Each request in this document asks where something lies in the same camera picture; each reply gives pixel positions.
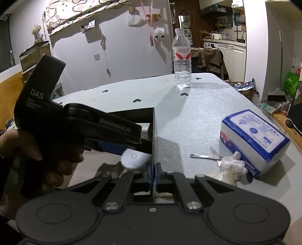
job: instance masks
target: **finger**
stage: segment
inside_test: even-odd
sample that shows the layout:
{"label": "finger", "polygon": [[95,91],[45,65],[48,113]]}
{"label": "finger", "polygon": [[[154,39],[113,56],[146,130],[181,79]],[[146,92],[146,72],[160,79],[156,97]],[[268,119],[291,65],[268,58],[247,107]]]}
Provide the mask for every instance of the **finger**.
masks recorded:
{"label": "finger", "polygon": [[55,172],[50,172],[46,175],[45,183],[54,187],[59,187],[64,182],[64,176]]}
{"label": "finger", "polygon": [[43,194],[52,193],[54,190],[55,188],[52,185],[47,183],[42,184],[41,191]]}
{"label": "finger", "polygon": [[83,149],[75,148],[73,146],[67,146],[62,159],[68,160],[73,163],[80,163],[84,160]]}
{"label": "finger", "polygon": [[60,160],[59,166],[56,169],[57,173],[63,174],[63,175],[71,175],[72,174],[72,162],[67,160]]}
{"label": "finger", "polygon": [[48,147],[48,153],[55,154],[57,159],[64,159],[73,163],[79,163],[84,160],[82,149],[64,143],[52,144]]}
{"label": "finger", "polygon": [[34,160],[42,160],[37,142],[26,131],[12,129],[0,137],[0,155],[3,157],[14,157],[15,152],[19,149]]}

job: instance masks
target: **faucet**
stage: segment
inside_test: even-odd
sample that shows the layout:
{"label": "faucet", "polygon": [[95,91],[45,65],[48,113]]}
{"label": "faucet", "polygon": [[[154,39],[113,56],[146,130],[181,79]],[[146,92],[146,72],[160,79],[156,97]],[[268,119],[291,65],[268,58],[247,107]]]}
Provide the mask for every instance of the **faucet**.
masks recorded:
{"label": "faucet", "polygon": [[243,39],[243,34],[246,32],[246,29],[242,32],[241,39]]}

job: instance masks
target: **crumpled tissue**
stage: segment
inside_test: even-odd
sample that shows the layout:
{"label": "crumpled tissue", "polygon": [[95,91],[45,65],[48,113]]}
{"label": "crumpled tissue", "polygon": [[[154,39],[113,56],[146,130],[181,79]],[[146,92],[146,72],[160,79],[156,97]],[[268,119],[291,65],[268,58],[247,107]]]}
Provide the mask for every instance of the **crumpled tissue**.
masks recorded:
{"label": "crumpled tissue", "polygon": [[240,180],[242,175],[247,174],[245,163],[240,158],[240,152],[236,151],[233,156],[224,157],[221,160],[222,171],[232,171],[235,180]]}
{"label": "crumpled tissue", "polygon": [[213,179],[219,180],[221,182],[224,182],[226,184],[229,184],[231,186],[236,186],[236,182],[234,180],[232,171],[212,173],[212,174],[207,174],[207,176],[209,176]]}
{"label": "crumpled tissue", "polygon": [[139,27],[146,24],[146,22],[137,14],[128,14],[127,24],[130,27]]}

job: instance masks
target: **tissue pack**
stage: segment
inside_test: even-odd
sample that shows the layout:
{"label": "tissue pack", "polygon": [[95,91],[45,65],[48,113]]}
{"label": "tissue pack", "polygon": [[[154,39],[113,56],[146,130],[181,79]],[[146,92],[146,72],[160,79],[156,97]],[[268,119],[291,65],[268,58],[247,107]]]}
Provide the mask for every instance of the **tissue pack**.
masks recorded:
{"label": "tissue pack", "polygon": [[232,152],[240,152],[245,168],[255,178],[266,173],[287,151],[290,140],[251,110],[227,116],[220,139]]}

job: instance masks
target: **brown jacket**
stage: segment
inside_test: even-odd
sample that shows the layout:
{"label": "brown jacket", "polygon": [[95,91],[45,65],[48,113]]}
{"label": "brown jacket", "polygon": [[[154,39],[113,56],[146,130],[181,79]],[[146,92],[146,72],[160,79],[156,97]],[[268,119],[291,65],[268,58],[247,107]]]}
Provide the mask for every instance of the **brown jacket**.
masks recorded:
{"label": "brown jacket", "polygon": [[213,73],[222,80],[229,79],[223,55],[217,48],[191,48],[191,57],[199,57],[196,65],[200,71]]}

